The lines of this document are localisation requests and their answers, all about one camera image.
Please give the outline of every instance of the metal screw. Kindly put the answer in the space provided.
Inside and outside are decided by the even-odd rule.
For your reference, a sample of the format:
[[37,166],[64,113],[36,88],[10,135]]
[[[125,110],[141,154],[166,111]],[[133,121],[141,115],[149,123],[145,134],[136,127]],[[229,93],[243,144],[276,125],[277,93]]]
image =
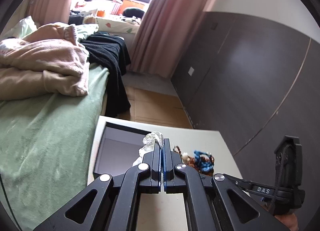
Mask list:
[[148,164],[145,164],[145,163],[141,163],[138,165],[138,168],[142,171],[146,170],[149,168],[149,165]]
[[217,173],[214,178],[216,181],[224,181],[224,176],[221,173]]
[[183,170],[183,169],[185,169],[187,166],[185,165],[185,164],[177,164],[176,165],[176,168],[178,169],[178,170]]
[[111,179],[109,174],[102,174],[102,175],[100,175],[99,178],[100,178],[101,181],[108,181],[108,180]]

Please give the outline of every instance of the crumpled plastic wrap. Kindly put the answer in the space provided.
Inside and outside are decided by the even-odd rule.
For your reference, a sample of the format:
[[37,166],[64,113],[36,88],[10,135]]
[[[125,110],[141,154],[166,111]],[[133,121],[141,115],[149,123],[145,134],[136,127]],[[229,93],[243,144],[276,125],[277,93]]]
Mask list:
[[150,134],[147,134],[145,138],[143,138],[142,142],[144,146],[139,149],[140,157],[134,161],[132,166],[142,163],[143,156],[146,153],[154,150],[156,141],[158,141],[159,146],[162,149],[164,145],[164,138],[163,138],[163,134],[160,133],[159,131],[152,131]]

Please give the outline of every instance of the white wall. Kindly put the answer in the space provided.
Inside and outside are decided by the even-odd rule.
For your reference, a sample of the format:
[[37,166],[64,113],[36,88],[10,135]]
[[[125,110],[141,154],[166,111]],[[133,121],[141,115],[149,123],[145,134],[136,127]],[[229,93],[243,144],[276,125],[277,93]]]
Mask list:
[[205,11],[267,18],[290,26],[320,43],[320,28],[300,0],[208,0]]

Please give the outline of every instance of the blue scrunchie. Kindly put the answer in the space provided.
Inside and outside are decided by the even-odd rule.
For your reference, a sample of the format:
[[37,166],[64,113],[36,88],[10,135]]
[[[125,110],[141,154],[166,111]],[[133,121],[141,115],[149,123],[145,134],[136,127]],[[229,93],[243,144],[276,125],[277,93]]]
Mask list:
[[[214,163],[212,163],[212,161],[211,161],[211,158],[212,158],[211,154],[200,152],[197,150],[195,150],[193,153],[195,155],[195,164],[196,164],[197,168],[200,169],[200,171],[207,173],[207,172],[213,170]],[[208,156],[209,162],[202,161],[201,155]]]

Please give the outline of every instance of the black blanket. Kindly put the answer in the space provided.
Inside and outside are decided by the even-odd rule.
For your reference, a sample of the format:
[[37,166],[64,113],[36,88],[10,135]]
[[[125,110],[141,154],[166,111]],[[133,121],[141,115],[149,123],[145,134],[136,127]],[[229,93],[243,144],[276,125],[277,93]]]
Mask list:
[[109,69],[105,115],[115,117],[129,110],[131,105],[121,78],[127,72],[126,66],[131,63],[124,40],[106,32],[96,32],[81,43],[90,53],[90,63],[95,62]]

